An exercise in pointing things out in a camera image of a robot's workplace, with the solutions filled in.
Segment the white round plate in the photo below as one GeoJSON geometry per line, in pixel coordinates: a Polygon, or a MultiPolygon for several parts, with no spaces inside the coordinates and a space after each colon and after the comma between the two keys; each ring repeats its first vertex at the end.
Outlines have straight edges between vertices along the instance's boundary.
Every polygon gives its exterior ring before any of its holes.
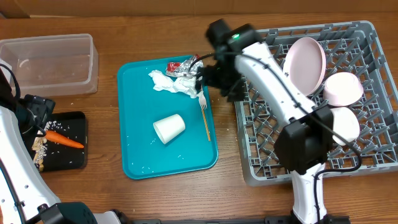
{"type": "Polygon", "coordinates": [[[321,85],[326,71],[326,55],[322,46],[311,37],[297,40],[287,52],[283,72],[308,96],[321,85]]]}

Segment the white napkin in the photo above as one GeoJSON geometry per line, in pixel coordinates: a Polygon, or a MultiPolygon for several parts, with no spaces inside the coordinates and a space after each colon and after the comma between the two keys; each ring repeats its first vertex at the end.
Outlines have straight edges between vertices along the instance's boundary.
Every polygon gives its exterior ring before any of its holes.
{"type": "Polygon", "coordinates": [[[166,90],[171,93],[184,93],[189,95],[190,98],[196,98],[202,96],[203,90],[196,90],[196,78],[195,77],[178,77],[172,80],[169,76],[164,75],[159,70],[153,70],[149,73],[149,76],[154,82],[153,89],[156,91],[166,90]]]}

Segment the white paper cup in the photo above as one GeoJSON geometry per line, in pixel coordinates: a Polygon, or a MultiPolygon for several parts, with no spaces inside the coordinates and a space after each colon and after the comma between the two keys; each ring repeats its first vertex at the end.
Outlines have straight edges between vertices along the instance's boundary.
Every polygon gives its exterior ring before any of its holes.
{"type": "Polygon", "coordinates": [[[174,114],[154,122],[153,127],[162,143],[167,144],[185,130],[185,122],[179,114],[174,114]]]}

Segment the white bowl with peanuts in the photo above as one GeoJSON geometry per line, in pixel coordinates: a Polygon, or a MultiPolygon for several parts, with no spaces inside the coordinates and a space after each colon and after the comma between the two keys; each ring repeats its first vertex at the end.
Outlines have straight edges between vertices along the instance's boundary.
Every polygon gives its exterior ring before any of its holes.
{"type": "Polygon", "coordinates": [[[360,134],[359,122],[355,114],[346,107],[332,108],[333,113],[333,131],[352,142],[360,134]]]}

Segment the teal plastic serving tray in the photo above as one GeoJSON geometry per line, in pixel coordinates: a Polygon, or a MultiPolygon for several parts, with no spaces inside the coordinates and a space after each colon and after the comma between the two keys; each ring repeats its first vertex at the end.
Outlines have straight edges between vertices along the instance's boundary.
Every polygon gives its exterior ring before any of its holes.
{"type": "Polygon", "coordinates": [[[218,160],[218,145],[211,108],[205,110],[211,142],[208,141],[197,99],[184,93],[156,91],[149,76],[164,72],[169,62],[183,62],[187,55],[123,65],[117,75],[121,154],[124,173],[131,179],[209,169],[218,160]],[[153,123],[179,114],[185,130],[167,144],[155,132],[153,123]]]}

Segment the clear plastic storage bin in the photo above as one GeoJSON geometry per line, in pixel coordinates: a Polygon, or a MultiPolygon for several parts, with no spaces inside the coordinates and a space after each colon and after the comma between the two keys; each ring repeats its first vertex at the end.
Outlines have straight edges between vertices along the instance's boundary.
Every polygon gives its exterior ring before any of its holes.
{"type": "Polygon", "coordinates": [[[2,71],[12,89],[12,71],[21,96],[91,94],[98,89],[98,52],[89,34],[3,39],[2,71]]]}

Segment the orange carrot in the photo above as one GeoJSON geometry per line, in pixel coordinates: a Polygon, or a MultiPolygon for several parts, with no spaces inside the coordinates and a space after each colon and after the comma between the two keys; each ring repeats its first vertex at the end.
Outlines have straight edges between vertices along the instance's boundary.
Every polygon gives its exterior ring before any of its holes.
{"type": "Polygon", "coordinates": [[[73,141],[59,133],[56,133],[55,131],[50,131],[50,130],[46,131],[45,139],[47,139],[48,141],[52,141],[54,143],[62,144],[64,146],[69,146],[77,149],[84,148],[84,145],[76,141],[73,141]]]}

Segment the grey plastic dishwasher rack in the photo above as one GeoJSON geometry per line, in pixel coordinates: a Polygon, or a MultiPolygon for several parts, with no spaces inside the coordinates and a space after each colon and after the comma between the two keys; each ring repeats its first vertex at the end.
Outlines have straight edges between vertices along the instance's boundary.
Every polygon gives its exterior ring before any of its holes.
{"type": "MultiPolygon", "coordinates": [[[[364,88],[351,110],[360,124],[354,146],[362,166],[356,175],[397,170],[397,88],[374,26],[368,21],[263,29],[261,35],[280,65],[292,44],[311,37],[326,55],[326,74],[350,72],[364,88]]],[[[290,181],[274,152],[279,127],[271,109],[250,82],[235,104],[238,143],[245,182],[251,186],[290,181]]]]}

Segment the wooden chopstick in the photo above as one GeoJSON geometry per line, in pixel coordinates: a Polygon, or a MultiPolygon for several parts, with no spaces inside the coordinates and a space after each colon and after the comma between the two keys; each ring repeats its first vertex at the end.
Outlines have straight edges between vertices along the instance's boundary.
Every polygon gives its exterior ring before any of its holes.
{"type": "Polygon", "coordinates": [[[205,130],[206,130],[206,135],[207,135],[208,141],[211,142],[211,137],[210,137],[210,132],[209,132],[209,129],[208,129],[208,124],[207,124],[207,120],[206,120],[205,110],[201,109],[201,113],[202,113],[202,116],[203,116],[203,121],[204,121],[204,124],[205,124],[205,130]]]}

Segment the white plastic fork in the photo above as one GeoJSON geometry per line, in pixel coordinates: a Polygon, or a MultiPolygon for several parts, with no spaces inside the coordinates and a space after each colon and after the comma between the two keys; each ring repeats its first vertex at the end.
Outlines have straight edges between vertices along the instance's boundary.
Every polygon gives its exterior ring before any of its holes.
{"type": "Polygon", "coordinates": [[[206,101],[206,98],[204,96],[203,90],[200,90],[198,92],[197,96],[198,96],[198,102],[200,104],[201,109],[206,110],[208,108],[208,106],[207,106],[207,101],[206,101]]]}

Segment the crumpled silver foil wrapper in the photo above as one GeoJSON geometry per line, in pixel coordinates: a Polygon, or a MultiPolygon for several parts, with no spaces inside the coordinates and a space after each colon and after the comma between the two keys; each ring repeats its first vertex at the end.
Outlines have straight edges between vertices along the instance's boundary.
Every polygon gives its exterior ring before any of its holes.
{"type": "Polygon", "coordinates": [[[198,55],[194,55],[183,62],[169,62],[167,64],[166,75],[175,78],[195,76],[198,68],[203,67],[201,60],[192,65],[197,58],[198,55]]]}

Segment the pile of rice and peanuts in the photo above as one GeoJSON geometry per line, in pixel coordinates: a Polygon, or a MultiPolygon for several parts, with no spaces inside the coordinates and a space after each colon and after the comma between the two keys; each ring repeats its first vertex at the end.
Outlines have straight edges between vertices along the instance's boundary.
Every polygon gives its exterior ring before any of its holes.
{"type": "MultiPolygon", "coordinates": [[[[76,141],[76,139],[66,135],[67,131],[70,130],[70,125],[63,125],[61,121],[48,121],[45,130],[55,131],[76,141]]],[[[31,149],[34,153],[34,165],[40,172],[74,169],[79,166],[81,149],[54,143],[48,141],[45,137],[36,137],[31,149]]]]}

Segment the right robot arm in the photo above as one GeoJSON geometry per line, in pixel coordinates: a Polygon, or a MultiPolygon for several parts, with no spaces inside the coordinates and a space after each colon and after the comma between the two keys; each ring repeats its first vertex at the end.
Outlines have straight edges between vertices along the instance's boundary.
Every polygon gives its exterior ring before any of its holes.
{"type": "Polygon", "coordinates": [[[322,178],[333,145],[333,114],[317,109],[283,74],[266,42],[250,25],[232,30],[223,19],[212,22],[206,38],[216,63],[198,69],[197,86],[212,86],[228,101],[244,99],[249,80],[269,105],[282,131],[274,151],[290,171],[294,188],[291,223],[331,223],[323,203],[322,178]]]}

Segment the black rectangular waste tray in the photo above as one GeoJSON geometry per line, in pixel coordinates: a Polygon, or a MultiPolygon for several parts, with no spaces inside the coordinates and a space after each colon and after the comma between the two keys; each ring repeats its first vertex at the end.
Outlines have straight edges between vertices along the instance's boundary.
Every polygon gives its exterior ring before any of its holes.
{"type": "Polygon", "coordinates": [[[88,155],[88,121],[81,111],[53,114],[44,129],[78,142],[75,148],[45,138],[36,138],[30,149],[34,165],[40,172],[82,169],[88,155]]]}

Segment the white bowl with rice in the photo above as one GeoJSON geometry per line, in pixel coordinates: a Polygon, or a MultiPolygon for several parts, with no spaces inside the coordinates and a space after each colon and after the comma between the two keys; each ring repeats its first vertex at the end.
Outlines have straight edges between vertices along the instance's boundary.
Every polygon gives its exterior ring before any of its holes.
{"type": "Polygon", "coordinates": [[[323,99],[329,105],[340,107],[357,102],[364,93],[358,77],[349,72],[339,72],[328,77],[324,82],[323,99]]]}

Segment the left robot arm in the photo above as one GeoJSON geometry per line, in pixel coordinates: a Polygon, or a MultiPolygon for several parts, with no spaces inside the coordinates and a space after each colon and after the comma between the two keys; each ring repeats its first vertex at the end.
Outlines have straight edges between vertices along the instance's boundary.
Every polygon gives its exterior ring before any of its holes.
{"type": "Polygon", "coordinates": [[[119,210],[93,213],[83,202],[61,202],[49,189],[30,155],[55,102],[21,97],[1,75],[1,212],[4,223],[129,223],[119,210]]]}

